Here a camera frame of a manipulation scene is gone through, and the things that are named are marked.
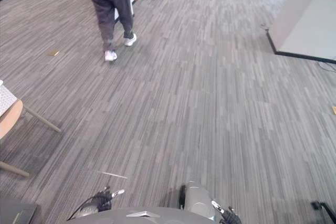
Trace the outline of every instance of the floor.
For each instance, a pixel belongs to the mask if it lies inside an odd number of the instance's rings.
[[[285,0],[139,0],[138,41],[104,62],[90,0],[0,2],[0,79],[26,114],[1,143],[2,197],[63,223],[105,185],[114,207],[177,205],[202,183],[243,223],[320,223],[336,208],[336,75],[276,56],[265,35]],[[48,51],[60,53],[48,56]],[[105,173],[124,176],[115,177]]]

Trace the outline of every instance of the shoe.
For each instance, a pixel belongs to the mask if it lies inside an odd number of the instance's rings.
[[[105,51],[105,61],[114,61],[117,59],[115,51]]]
[[[133,33],[133,38],[132,39],[125,39],[125,46],[130,47],[133,45],[134,42],[136,42],[137,36],[135,33]]]

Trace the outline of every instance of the cable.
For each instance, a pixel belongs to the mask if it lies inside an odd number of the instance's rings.
[[[93,199],[93,198],[96,198],[96,197],[100,197],[100,198],[105,198],[105,199],[107,199],[107,200],[111,200],[109,197],[106,197],[106,196],[104,196],[104,195],[94,195],[94,196],[88,198],[87,200],[85,200],[85,201],[84,201],[84,202],[83,202],[83,203],[76,209],[76,211],[73,212],[73,214],[69,217],[69,219],[67,219],[67,221],[72,220],[72,218],[73,218],[73,216],[75,215],[75,213],[77,213],[78,210],[79,210],[79,209],[80,209],[86,202],[88,202],[89,200],[91,200],[91,199]]]
[[[321,63],[326,64],[331,69],[324,68],[323,66],[321,66]],[[328,63],[328,62],[317,62],[317,64],[319,65],[320,68],[322,68],[325,71],[336,73],[336,67],[334,67],[331,63]]]

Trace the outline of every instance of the gray sweatpants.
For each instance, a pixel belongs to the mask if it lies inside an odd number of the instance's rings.
[[[103,40],[104,51],[113,51],[114,9],[119,13],[119,20],[124,28],[124,38],[133,38],[133,16],[130,0],[92,0],[96,10],[98,25]]]

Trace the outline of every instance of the white wall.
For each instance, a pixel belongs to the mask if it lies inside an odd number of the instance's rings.
[[[269,34],[277,51],[283,51],[282,46],[284,42],[311,1],[312,0],[286,0],[269,30]]]
[[[312,0],[281,51],[336,59],[336,0]]]

